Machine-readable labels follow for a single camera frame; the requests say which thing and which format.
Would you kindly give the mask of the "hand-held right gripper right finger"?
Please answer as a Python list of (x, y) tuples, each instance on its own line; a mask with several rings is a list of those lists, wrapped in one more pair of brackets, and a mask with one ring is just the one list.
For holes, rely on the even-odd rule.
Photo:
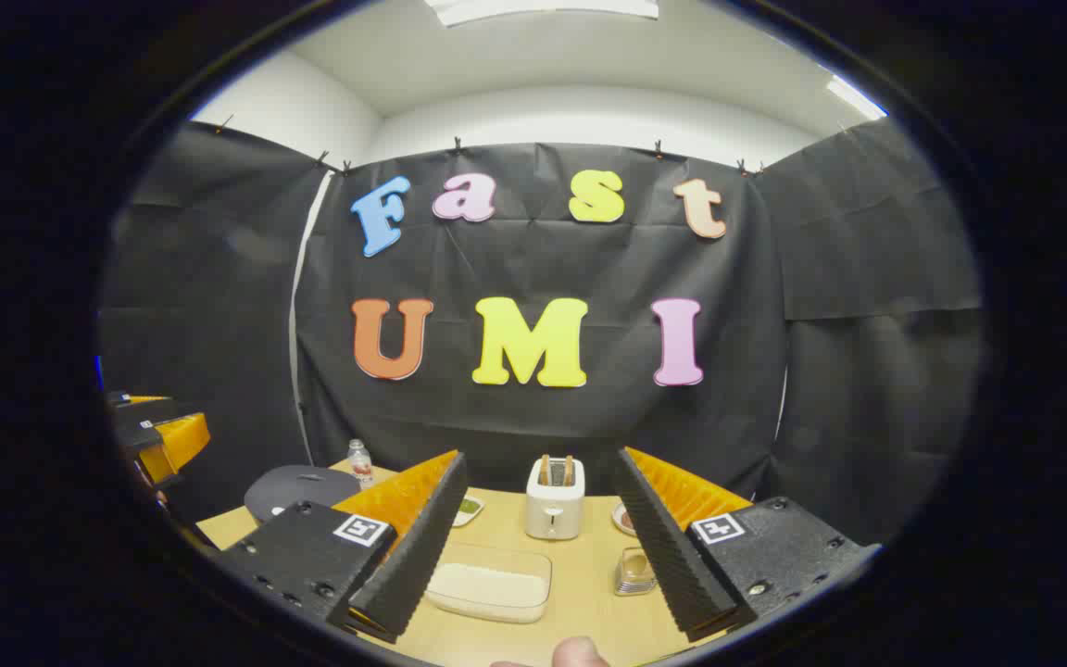
[(878, 552), (794, 499), (745, 499), (635, 448), (615, 452), (611, 480), (691, 641), (787, 610)]

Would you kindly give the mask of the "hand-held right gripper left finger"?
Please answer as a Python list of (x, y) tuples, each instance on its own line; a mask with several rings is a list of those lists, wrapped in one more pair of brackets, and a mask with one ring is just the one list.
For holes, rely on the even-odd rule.
[(466, 489), (466, 457), (442, 452), (343, 502), (288, 504), (217, 561), (310, 626), (395, 644), (419, 607)]

